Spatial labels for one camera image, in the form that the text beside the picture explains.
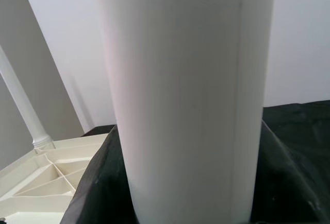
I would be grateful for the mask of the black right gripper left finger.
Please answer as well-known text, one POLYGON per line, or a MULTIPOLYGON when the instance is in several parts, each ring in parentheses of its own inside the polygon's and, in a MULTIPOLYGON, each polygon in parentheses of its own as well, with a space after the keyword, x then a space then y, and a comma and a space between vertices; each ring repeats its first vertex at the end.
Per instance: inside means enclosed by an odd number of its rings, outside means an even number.
POLYGON ((61 223, 136 223, 117 126, 89 162, 61 223))

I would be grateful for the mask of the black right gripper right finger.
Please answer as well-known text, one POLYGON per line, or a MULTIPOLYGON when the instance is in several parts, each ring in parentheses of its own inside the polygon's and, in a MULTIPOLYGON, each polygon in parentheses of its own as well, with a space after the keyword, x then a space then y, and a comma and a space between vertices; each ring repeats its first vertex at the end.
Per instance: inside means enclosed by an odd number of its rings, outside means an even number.
POLYGON ((263 122, 251 223, 329 223, 329 151, 288 144, 263 122))

